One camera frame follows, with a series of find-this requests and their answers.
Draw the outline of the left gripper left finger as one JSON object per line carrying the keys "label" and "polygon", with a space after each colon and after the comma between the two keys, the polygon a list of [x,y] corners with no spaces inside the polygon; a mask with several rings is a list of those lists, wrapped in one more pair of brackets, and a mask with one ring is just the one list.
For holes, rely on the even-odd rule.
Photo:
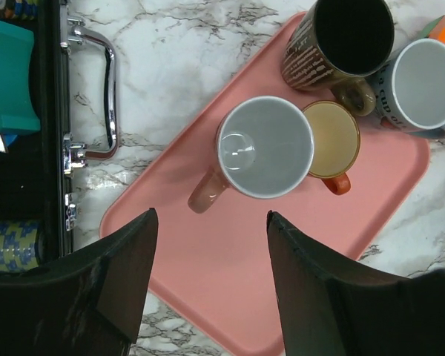
{"label": "left gripper left finger", "polygon": [[154,208],[20,274],[0,274],[0,355],[128,355],[154,263]]}

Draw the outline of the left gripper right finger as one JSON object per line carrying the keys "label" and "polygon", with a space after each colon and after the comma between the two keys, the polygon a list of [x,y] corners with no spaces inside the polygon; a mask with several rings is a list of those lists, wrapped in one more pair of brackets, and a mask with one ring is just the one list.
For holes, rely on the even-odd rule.
{"label": "left gripper right finger", "polygon": [[445,355],[445,268],[379,271],[267,216],[287,355]]}

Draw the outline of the pink mug back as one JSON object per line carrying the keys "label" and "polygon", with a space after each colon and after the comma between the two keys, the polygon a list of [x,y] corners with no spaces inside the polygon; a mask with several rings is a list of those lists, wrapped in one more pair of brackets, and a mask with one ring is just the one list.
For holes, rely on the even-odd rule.
{"label": "pink mug back", "polygon": [[214,137],[214,158],[188,207],[206,212],[224,190],[268,200],[298,187],[314,159],[314,134],[305,114],[278,96],[256,96],[231,109]]}

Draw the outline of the grey mug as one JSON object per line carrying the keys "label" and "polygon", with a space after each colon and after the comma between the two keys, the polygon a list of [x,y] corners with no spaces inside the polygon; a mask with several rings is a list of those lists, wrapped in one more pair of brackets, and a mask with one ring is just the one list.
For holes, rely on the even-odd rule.
{"label": "grey mug", "polygon": [[387,128],[424,139],[445,138],[445,44],[418,39],[367,82],[375,93],[374,114]]}

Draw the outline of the small tan cup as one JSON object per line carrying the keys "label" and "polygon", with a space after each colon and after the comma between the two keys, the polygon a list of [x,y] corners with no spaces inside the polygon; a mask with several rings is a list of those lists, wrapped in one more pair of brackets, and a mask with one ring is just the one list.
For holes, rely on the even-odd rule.
{"label": "small tan cup", "polygon": [[333,101],[318,101],[304,110],[314,137],[309,175],[322,180],[335,195],[351,189],[346,172],[360,151],[360,129],[353,115]]}

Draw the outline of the pink serving tray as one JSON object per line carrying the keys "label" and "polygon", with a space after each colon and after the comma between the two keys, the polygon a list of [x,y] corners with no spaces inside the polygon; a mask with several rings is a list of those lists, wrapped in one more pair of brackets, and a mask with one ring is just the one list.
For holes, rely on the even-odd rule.
{"label": "pink serving tray", "polygon": [[322,244],[357,259],[429,166],[429,143],[360,122],[361,145],[338,196],[307,178],[290,194],[256,200],[232,189],[203,214],[187,204],[205,174],[220,120],[254,96],[279,96],[304,108],[328,90],[301,93],[280,76],[280,60],[302,13],[292,16],[188,127],[123,192],[99,235],[149,208],[159,228],[150,291],[233,355],[279,355],[283,337],[268,252],[266,216],[281,213]]}

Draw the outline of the black poker chip case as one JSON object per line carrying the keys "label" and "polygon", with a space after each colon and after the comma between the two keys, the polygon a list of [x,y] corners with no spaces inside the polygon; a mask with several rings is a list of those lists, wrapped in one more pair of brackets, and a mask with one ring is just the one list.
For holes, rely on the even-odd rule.
{"label": "black poker chip case", "polygon": [[[87,43],[105,56],[101,149],[76,142],[70,127],[70,53]],[[112,43],[66,1],[0,1],[0,274],[73,251],[73,173],[119,146],[116,79]]]}

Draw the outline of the black gold mug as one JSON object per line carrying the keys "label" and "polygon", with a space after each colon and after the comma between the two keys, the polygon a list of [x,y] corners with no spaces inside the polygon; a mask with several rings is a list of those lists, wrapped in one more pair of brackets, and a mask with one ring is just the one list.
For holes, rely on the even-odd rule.
{"label": "black gold mug", "polygon": [[352,114],[367,116],[376,98],[366,77],[385,64],[394,37],[384,1],[316,1],[288,41],[282,78],[295,90],[328,88]]}

